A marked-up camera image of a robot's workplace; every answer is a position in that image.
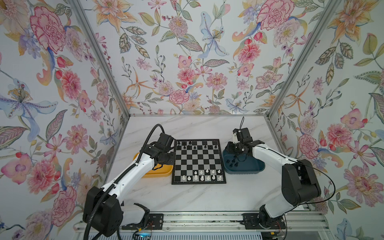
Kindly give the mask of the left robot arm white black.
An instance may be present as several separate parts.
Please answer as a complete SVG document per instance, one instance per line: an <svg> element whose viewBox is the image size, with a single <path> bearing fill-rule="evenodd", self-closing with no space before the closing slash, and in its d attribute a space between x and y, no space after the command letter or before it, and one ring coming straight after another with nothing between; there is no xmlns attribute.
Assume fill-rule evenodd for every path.
<svg viewBox="0 0 384 240"><path fill-rule="evenodd" d="M161 133L159 139L146 144L135 160L116 178L101 188L92 187L86 196L83 222L86 228L84 239L87 240L91 229L98 231L97 237L110 237L121 226L135 225L139 229L149 223L150 210L144 205L124 203L124 198L134 185L157 165L173 165L176 146L175 139Z"/></svg>

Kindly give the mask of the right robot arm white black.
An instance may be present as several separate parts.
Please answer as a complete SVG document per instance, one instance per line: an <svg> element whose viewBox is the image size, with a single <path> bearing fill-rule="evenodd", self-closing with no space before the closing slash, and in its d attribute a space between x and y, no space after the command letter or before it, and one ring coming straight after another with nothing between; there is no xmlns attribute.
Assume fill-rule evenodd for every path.
<svg viewBox="0 0 384 240"><path fill-rule="evenodd" d="M266 166L280 174L280 192L260 207L260 223L276 221L285 213L321 194L315 169L308 160L290 158L260 140L253 140L247 128L233 130L233 139L227 143L223 159L225 170L229 174L258 174Z"/></svg>

